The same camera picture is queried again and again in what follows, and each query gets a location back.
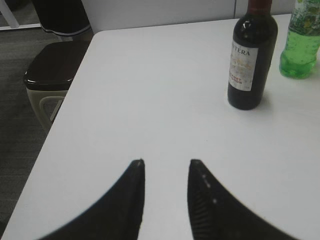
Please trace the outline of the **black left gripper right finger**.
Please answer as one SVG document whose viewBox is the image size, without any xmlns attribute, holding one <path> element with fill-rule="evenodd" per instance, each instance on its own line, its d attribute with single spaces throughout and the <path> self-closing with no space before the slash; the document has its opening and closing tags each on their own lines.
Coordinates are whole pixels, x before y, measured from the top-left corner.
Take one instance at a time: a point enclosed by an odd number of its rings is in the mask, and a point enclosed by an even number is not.
<svg viewBox="0 0 320 240">
<path fill-rule="evenodd" d="M 234 197 L 200 159 L 191 159 L 187 205 L 195 240 L 294 240 Z"/>
</svg>

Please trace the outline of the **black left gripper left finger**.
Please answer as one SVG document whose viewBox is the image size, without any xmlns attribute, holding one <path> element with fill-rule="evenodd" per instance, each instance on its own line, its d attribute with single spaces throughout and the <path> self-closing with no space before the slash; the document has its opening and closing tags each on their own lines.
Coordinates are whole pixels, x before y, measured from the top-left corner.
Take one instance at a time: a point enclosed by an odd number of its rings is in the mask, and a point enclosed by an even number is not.
<svg viewBox="0 0 320 240">
<path fill-rule="evenodd" d="M 91 207 L 45 240 L 136 240 L 145 204 L 145 163 L 133 160 L 114 185 Z"/>
</svg>

